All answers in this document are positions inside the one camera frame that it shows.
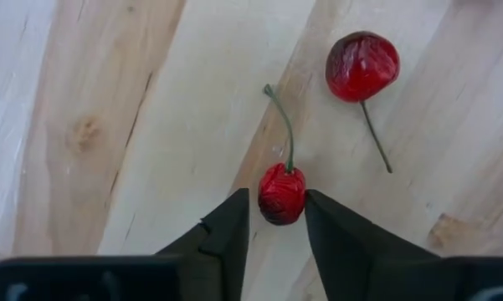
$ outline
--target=wooden surface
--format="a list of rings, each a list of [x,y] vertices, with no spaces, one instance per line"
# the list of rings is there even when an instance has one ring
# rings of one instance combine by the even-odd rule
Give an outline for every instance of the wooden surface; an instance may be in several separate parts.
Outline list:
[[[362,29],[402,60],[368,101],[392,175],[323,79]],[[255,202],[287,155],[267,83],[308,187],[441,255],[503,255],[503,0],[0,0],[0,258],[153,253],[247,186],[243,299],[324,300],[305,220]]]

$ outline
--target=wrinkled cherry skin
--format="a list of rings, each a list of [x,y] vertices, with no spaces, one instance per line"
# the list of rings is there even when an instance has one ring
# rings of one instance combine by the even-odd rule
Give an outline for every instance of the wrinkled cherry skin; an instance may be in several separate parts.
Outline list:
[[[287,173],[284,163],[271,166],[259,183],[259,207],[264,218],[277,226],[298,220],[305,207],[305,177],[294,168]]]
[[[399,74],[398,52],[391,42],[375,33],[349,34],[333,45],[327,57],[327,85],[346,102],[371,98]]]

